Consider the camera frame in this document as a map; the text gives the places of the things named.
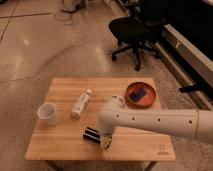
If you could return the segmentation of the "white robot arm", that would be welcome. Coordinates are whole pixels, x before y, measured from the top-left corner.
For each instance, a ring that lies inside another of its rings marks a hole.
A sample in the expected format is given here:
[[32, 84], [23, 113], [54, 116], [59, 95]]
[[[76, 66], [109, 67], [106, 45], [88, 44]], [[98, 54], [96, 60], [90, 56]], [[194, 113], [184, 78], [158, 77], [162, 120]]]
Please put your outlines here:
[[200, 109], [140, 110], [125, 107], [121, 96], [113, 95], [98, 114], [101, 137], [110, 137], [117, 127], [135, 128], [213, 145], [213, 111]]

